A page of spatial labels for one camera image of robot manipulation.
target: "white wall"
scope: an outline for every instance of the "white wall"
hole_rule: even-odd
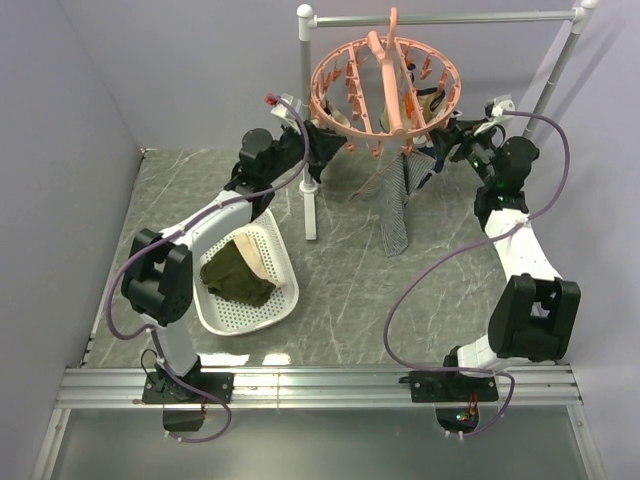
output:
[[[30,476],[84,353],[138,163],[60,5],[0,1],[0,470]]]
[[[60,1],[139,145],[237,149],[250,128],[277,128],[263,103],[267,92],[299,95],[295,11],[302,0]],[[335,16],[386,14],[392,5],[401,14],[566,10],[572,0],[310,3],[318,15]],[[399,34],[433,45],[456,64],[460,106],[475,115],[494,96],[521,98],[559,28],[557,22],[403,26]],[[318,30],[312,64],[368,30]]]
[[[637,1],[603,0],[567,65],[546,113],[566,129],[573,163],[558,204],[535,223],[554,266],[582,288],[568,359],[612,480],[640,475],[639,20]],[[565,38],[554,42],[540,78]],[[533,108],[541,84],[520,109]],[[537,133],[544,149],[526,190],[534,210],[553,193],[562,168],[556,134]]]

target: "gray marble floor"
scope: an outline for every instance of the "gray marble floor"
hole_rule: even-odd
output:
[[[126,259],[140,229],[173,225],[214,198],[236,159],[237,152],[148,152],[117,263]],[[296,272],[298,305],[280,323],[238,337],[218,337],[205,330],[192,306],[187,321],[204,364],[391,362],[382,346],[382,325],[394,299],[434,260],[484,234],[472,211],[479,179],[464,163],[447,164],[406,208],[409,248],[398,257],[385,257],[377,216],[365,203],[348,198],[389,160],[388,156],[374,160],[368,152],[338,153],[323,173],[315,242],[304,238],[298,182],[276,196],[270,208]],[[452,259],[427,276],[401,306],[391,329],[392,346],[407,360],[440,362],[453,346],[485,331],[504,282],[491,247]],[[126,331],[140,324],[119,296],[114,318]],[[131,342],[115,340],[101,322],[88,364],[136,366],[148,346],[146,336]]]

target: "plastic basket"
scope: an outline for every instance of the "plastic basket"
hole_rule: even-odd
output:
[[[199,278],[200,268],[228,241],[241,233],[255,238],[267,272],[274,280],[284,283],[273,291],[269,301],[262,307],[252,307],[212,295]],[[298,282],[278,224],[270,210],[266,210],[249,225],[224,237],[207,250],[194,266],[193,296],[198,317],[204,328],[216,335],[242,335],[273,325],[289,315],[298,303]]]

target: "glass panel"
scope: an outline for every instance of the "glass panel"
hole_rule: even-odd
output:
[[[483,409],[484,420],[491,413]],[[222,438],[177,445],[163,437],[157,410],[78,410],[53,478],[586,478],[566,408],[514,407],[507,416],[461,443],[443,438],[431,408],[240,410]]]

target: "white pole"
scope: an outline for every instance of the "white pole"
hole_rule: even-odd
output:
[[[549,104],[549,100],[551,100],[551,95],[553,95],[553,91],[556,89],[558,80],[560,80],[560,76],[564,71],[564,67],[567,66],[567,62],[569,61],[569,58],[573,53],[573,49],[578,43],[580,35],[582,35],[582,32],[584,32],[584,29],[589,23],[589,20],[591,20],[593,12],[595,11],[597,6],[598,0],[582,0],[580,6],[575,9],[576,15],[573,19],[571,32],[569,33],[567,41],[562,47],[562,51],[560,52],[560,55],[556,60],[556,64],[553,66],[553,70],[551,70],[551,74],[549,75],[549,79],[547,80],[546,85],[540,93],[540,97],[538,98],[538,102],[533,109],[533,113],[544,113],[545,108]],[[537,125],[538,120],[535,118],[531,118],[527,123],[522,136],[525,138],[531,138]]]
[[[300,62],[302,81],[302,113],[303,118],[310,118],[309,105],[311,103],[311,25],[314,19],[313,9],[306,4],[300,5],[298,15],[298,37],[300,39]],[[300,193],[304,198],[304,225],[307,240],[317,240],[316,230],[316,200],[318,184],[311,178],[309,169],[305,168]]]
[[[514,23],[573,20],[574,10],[551,12],[454,13],[444,15],[399,15],[398,25],[452,25],[466,23]],[[315,17],[312,26],[374,27],[389,25],[389,15]]]

